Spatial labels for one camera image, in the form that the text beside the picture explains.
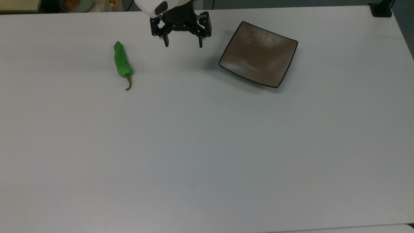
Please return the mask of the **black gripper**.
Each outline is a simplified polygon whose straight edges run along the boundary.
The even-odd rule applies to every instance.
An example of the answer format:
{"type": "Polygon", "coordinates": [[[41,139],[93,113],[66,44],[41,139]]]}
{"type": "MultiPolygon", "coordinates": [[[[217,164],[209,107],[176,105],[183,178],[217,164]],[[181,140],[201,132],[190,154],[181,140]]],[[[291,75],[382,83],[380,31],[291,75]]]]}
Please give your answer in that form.
{"type": "Polygon", "coordinates": [[[209,12],[197,15],[192,0],[162,0],[151,12],[150,28],[151,34],[163,39],[166,47],[172,31],[189,31],[198,37],[200,48],[204,38],[212,35],[209,12]]]}

